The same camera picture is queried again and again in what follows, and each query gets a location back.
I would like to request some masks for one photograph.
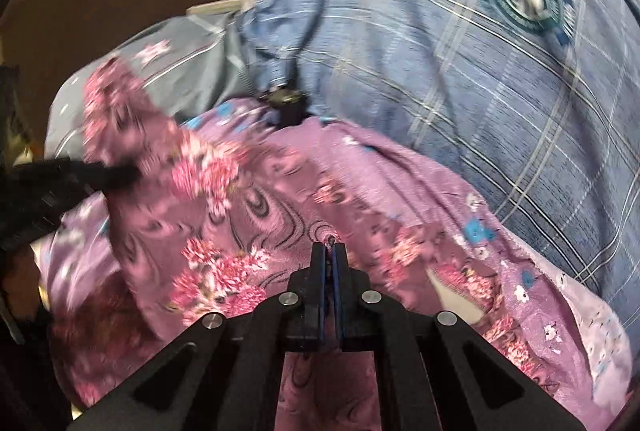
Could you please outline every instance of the pink flower pattern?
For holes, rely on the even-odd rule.
[[[346,191],[332,176],[323,174],[313,198],[319,204],[343,203],[346,200]]]
[[[200,265],[212,264],[215,260],[223,257],[225,253],[210,241],[190,237],[187,240],[187,245],[182,249],[182,255],[187,259],[189,267],[195,269]]]
[[[519,366],[519,368],[520,368],[520,371],[522,373],[524,373],[527,377],[532,379],[534,373],[538,369],[538,366],[539,366],[539,364],[537,362],[529,360],[529,361],[525,361],[524,363],[522,363]]]
[[[234,153],[238,146],[213,146],[201,141],[191,132],[184,132],[180,157],[172,169],[174,191],[197,198],[207,196],[216,216],[223,216],[231,207],[228,187],[238,176],[239,164]]]
[[[76,380],[74,382],[76,393],[82,402],[87,406],[92,406],[102,398],[100,390],[93,382],[82,382]]]
[[[178,307],[190,305],[193,300],[200,297],[200,282],[202,275],[186,270],[180,276],[174,278],[174,289],[171,292],[171,303]]]
[[[260,286],[247,286],[229,298],[229,307],[225,306],[225,316],[236,317],[248,314],[265,299],[267,299],[265,289]]]
[[[268,270],[271,255],[265,249],[227,254],[212,241],[190,238],[182,255],[188,268],[174,279],[170,301],[182,311],[185,326],[208,312],[228,317],[251,312],[266,299],[265,289],[248,284],[250,273]]]
[[[504,305],[504,294],[502,290],[499,289],[498,294],[495,296],[495,299],[494,299],[494,305],[491,307],[491,310],[489,310],[489,313],[493,313],[500,310],[500,308],[502,308],[503,305]]]
[[[402,226],[396,236],[396,245],[391,252],[393,260],[406,267],[420,255],[420,243],[410,234],[409,229]]]
[[[112,164],[113,152],[102,141],[113,112],[126,108],[128,95],[142,88],[142,81],[116,58],[102,63],[84,84],[84,149],[86,159]]]
[[[506,315],[505,317],[494,321],[494,324],[483,335],[487,341],[493,343],[506,334],[513,327],[513,317]]]
[[[388,249],[378,251],[378,267],[384,277],[384,284],[387,288],[398,287],[407,278],[407,274],[402,263],[393,259]]]
[[[472,268],[467,268],[465,273],[466,289],[468,289],[469,294],[483,306],[491,305],[494,300],[494,285],[492,281],[476,274],[476,271]]]
[[[517,337],[514,337],[514,339],[505,344],[504,347],[498,348],[498,351],[520,370],[522,370],[523,364],[530,360],[527,344]]]
[[[466,291],[466,275],[454,265],[440,265],[437,268],[437,273],[441,280],[456,292],[462,293]]]

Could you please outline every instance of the metal screw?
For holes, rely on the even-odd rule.
[[[222,316],[217,312],[211,312],[202,318],[202,324],[209,330],[212,328],[218,328],[222,324]]]
[[[382,300],[382,294],[377,290],[367,290],[362,293],[362,300],[365,303],[380,303]]]
[[[444,326],[453,326],[458,322],[458,316],[453,312],[444,311],[438,314],[438,322]]]
[[[295,292],[283,292],[278,297],[278,301],[280,301],[280,304],[284,306],[295,305],[298,302],[298,299],[300,298]]]

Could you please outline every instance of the purple floral blanket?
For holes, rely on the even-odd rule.
[[[430,275],[475,305],[476,331],[588,429],[622,408],[631,359],[615,314],[445,167],[345,122],[276,132],[253,100],[178,125],[118,59],[84,93],[86,159],[134,161],[143,178],[89,198],[42,249],[54,358],[77,404],[204,313],[241,315],[283,291],[332,236],[411,310],[443,309]],[[276,428],[379,429],[371,356],[288,355]]]

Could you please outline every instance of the blue checkered blanket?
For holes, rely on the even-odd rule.
[[[638,5],[543,1],[554,29],[519,0],[260,0],[239,23],[261,88],[285,82],[297,59],[315,114],[461,174],[511,231],[610,303],[637,357]]]

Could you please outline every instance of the gray fabric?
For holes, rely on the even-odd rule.
[[[136,56],[163,41],[168,42],[168,52],[143,66]],[[82,85],[101,63],[116,54],[145,81],[154,104],[179,122],[228,99],[254,93],[240,56],[233,14],[171,18],[143,30],[62,85],[49,113],[47,157],[82,157]]]

